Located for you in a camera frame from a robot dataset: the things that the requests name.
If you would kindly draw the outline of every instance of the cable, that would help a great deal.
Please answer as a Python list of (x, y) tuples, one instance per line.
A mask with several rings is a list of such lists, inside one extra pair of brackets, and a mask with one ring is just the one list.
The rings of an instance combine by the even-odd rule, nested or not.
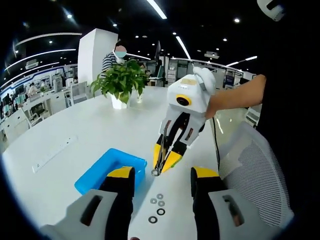
[(215, 122), (215, 117), (212, 118), (213, 120), (213, 131), (214, 131), (214, 142), (215, 142), (215, 149), (216, 149), (216, 156), (217, 156), (217, 162), (218, 162), (218, 171), (220, 168), (220, 153), (219, 153), (219, 148), (218, 148), (218, 143), (217, 143), (217, 134), (216, 134), (216, 122)]

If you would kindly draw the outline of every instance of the potted plant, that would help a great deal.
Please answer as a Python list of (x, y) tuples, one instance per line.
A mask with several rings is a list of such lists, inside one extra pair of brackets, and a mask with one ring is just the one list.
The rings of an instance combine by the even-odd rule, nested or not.
[(105, 97), (110, 94), (115, 109), (127, 108), (133, 88), (141, 96), (148, 78), (135, 60), (116, 64), (104, 74), (106, 77), (101, 77), (99, 74), (90, 87), (93, 88), (93, 96), (98, 90), (101, 90)]
[(44, 86), (40, 87), (41, 96), (43, 96), (46, 92), (46, 88)]

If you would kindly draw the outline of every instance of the striped shirt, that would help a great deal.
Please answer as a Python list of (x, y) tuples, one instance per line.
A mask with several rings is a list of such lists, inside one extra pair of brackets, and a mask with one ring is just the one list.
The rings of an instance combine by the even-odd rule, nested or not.
[(117, 58), (114, 55), (113, 52), (108, 53), (102, 62), (102, 71), (101, 71), (101, 77), (105, 77), (106, 75), (104, 72), (110, 68), (112, 68), (113, 65), (117, 64)]

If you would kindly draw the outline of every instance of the green leaves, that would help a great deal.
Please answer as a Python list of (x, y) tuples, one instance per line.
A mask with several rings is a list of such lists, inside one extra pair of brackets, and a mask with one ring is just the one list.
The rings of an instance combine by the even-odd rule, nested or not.
[(126, 85), (127, 85), (127, 77), (124, 76), (124, 77), (123, 77), (123, 80), (120, 81), (120, 83), (121, 83), (121, 85), (122, 85), (123, 87), (126, 87)]
[(127, 91), (121, 93), (120, 97), (119, 97), (120, 101), (127, 104), (129, 101), (129, 93)]
[(90, 87), (93, 88), (93, 94), (101, 89), (105, 97), (110, 93), (123, 103), (128, 103), (133, 87), (141, 95), (148, 79), (136, 60), (116, 64), (104, 74), (106, 77), (101, 77), (99, 74), (92, 82)]
[(93, 92), (93, 97), (95, 97), (95, 92), (98, 91), (100, 89), (100, 85), (99, 84), (96, 84), (92, 90)]
[(116, 91), (116, 92), (114, 93), (114, 96), (115, 96), (116, 99), (118, 99), (118, 98), (119, 98), (119, 92)]
[(138, 82), (136, 82), (136, 81), (134, 81), (133, 83), (134, 83), (134, 89), (135, 89), (135, 90), (138, 90), (139, 83), (138, 83)]
[(143, 91), (143, 88), (142, 88), (142, 87), (139, 87), (139, 88), (138, 88), (138, 94), (139, 94), (139, 96), (142, 94), (142, 91)]
[(109, 93), (114, 94), (115, 91), (116, 91), (115, 86), (111, 86), (111, 87), (109, 88)]

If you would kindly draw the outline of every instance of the yellow sticker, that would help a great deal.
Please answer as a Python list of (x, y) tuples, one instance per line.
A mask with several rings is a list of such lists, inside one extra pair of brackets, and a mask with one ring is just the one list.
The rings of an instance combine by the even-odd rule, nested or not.
[(182, 84), (187, 84), (187, 85), (196, 85), (197, 81), (194, 79), (188, 79), (188, 78), (182, 78), (181, 79)]

